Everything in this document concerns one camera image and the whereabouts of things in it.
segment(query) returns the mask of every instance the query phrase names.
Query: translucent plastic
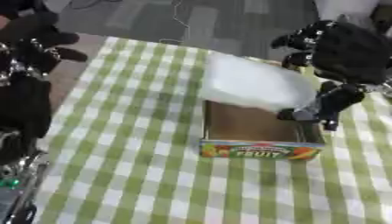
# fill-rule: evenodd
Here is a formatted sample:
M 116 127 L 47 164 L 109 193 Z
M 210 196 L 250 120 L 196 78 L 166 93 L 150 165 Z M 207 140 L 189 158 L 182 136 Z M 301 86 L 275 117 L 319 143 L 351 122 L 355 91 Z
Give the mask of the translucent plastic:
M 306 106 L 316 90 L 301 73 L 213 52 L 207 58 L 200 95 L 213 102 L 277 113 Z

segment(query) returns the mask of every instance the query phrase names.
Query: floor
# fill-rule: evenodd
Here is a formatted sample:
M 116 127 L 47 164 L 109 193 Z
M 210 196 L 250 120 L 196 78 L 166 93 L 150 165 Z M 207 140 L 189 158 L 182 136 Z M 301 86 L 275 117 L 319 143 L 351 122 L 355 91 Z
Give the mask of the floor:
M 70 0 L 49 1 L 64 8 Z M 274 37 L 317 19 L 312 0 L 101 0 L 75 9 L 94 1 L 72 0 L 60 13 L 60 28 L 154 42 L 174 39 L 184 46 L 273 60 L 287 53 L 270 50 Z M 177 17 L 190 30 L 173 19 L 175 5 Z

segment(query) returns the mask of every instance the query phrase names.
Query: green checkered tablecloth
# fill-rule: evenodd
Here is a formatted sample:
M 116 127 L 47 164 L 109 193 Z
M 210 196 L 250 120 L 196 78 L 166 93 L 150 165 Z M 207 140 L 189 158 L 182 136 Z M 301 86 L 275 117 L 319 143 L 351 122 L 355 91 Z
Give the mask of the green checkered tablecloth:
M 392 223 L 392 115 L 341 115 L 311 162 L 200 157 L 207 51 L 108 38 L 40 143 L 37 223 Z

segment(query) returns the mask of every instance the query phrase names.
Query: open box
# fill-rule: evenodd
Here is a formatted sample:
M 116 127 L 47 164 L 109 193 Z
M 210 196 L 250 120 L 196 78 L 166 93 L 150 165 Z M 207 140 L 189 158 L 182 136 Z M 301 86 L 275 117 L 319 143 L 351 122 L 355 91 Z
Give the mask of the open box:
M 314 123 L 281 121 L 258 108 L 204 102 L 203 157 L 314 158 L 325 145 Z

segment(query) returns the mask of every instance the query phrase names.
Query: robot finger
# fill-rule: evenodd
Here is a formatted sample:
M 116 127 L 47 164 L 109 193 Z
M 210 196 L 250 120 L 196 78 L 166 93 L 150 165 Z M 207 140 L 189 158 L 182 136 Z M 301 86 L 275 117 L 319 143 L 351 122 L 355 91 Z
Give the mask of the robot finger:
M 295 52 L 286 56 L 282 62 L 282 67 L 289 68 L 291 65 L 296 67 L 308 67 L 312 64 L 311 52 Z
M 275 49 L 281 46 L 288 46 L 301 51 L 310 50 L 317 44 L 318 39 L 331 29 L 333 25 L 334 22 L 330 20 L 318 21 L 292 34 L 275 38 L 271 43 L 271 47 Z

